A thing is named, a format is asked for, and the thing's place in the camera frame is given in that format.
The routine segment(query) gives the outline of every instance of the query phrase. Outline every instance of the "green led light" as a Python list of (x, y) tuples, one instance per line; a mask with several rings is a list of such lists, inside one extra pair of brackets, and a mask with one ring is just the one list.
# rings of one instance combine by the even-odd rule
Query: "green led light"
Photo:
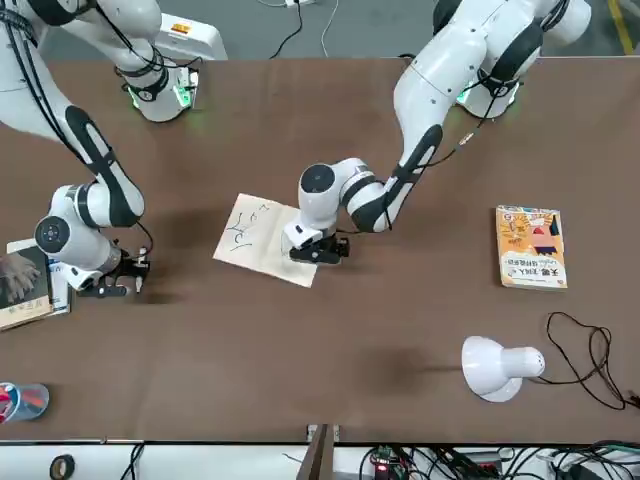
[(183, 108), (191, 106), (191, 92), (184, 87), (173, 87), (173, 91), (178, 97), (178, 102)]
[(131, 99), (133, 100), (133, 106), (136, 107), (138, 110), (140, 110), (140, 105), (138, 105), (138, 99), (136, 98), (136, 95), (131, 91), (129, 87), (127, 87), (127, 91), (129, 92), (129, 95), (131, 95)]
[[(469, 82), (467, 84), (467, 87), (470, 87), (471, 85), (473, 85), (473, 82)], [(464, 103), (467, 101), (467, 98), (469, 98), (469, 93), (471, 92), (471, 90), (467, 90), (466, 92), (462, 92), (460, 95), (458, 95), (458, 103)]]

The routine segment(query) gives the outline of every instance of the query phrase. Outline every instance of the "white desk lamp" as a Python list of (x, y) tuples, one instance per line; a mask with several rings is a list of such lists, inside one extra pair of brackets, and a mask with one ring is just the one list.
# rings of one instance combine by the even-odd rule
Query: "white desk lamp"
[(522, 379), (544, 372), (544, 357), (532, 347), (504, 348), (484, 337), (469, 337), (462, 347), (462, 371), (469, 388), (489, 402), (511, 400)]

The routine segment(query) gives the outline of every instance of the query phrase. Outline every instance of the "tape roll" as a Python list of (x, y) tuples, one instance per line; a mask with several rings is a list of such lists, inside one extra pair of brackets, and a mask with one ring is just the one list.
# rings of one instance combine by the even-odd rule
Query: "tape roll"
[(76, 469), (76, 462), (71, 455), (60, 455), (53, 459), (49, 467), (51, 480), (68, 480)]

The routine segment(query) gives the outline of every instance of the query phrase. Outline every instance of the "orange label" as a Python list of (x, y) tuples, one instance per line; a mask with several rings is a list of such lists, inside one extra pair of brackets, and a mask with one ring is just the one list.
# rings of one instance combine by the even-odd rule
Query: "orange label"
[(191, 27), (188, 25), (182, 25), (180, 23), (175, 23), (173, 25), (173, 27), (171, 27), (171, 30), (174, 32), (178, 32), (178, 33), (184, 33), (185, 35), (188, 35), (189, 32), (191, 31)]

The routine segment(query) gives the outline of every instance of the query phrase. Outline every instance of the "yellow book cover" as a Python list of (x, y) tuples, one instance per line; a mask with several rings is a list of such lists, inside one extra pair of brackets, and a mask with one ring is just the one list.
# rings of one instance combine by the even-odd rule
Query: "yellow book cover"
[(558, 210), (500, 205), (496, 227), (500, 276), (505, 287), (567, 288)]

